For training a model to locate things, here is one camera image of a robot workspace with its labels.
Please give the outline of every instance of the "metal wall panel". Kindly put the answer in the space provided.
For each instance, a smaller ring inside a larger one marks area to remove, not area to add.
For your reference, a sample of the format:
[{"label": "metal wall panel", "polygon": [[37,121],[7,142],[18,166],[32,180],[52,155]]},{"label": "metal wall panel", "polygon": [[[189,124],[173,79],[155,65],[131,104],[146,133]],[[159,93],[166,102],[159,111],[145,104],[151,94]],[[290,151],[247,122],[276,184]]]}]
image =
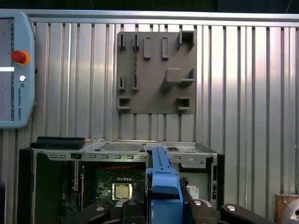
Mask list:
[{"label": "metal wall panel", "polygon": [[[199,141],[226,155],[225,202],[269,219],[275,193],[298,193],[299,16],[27,13],[36,32],[36,107],[26,128],[0,132],[8,224],[18,149],[40,135]],[[197,31],[196,115],[119,115],[117,33],[180,29]]]}]

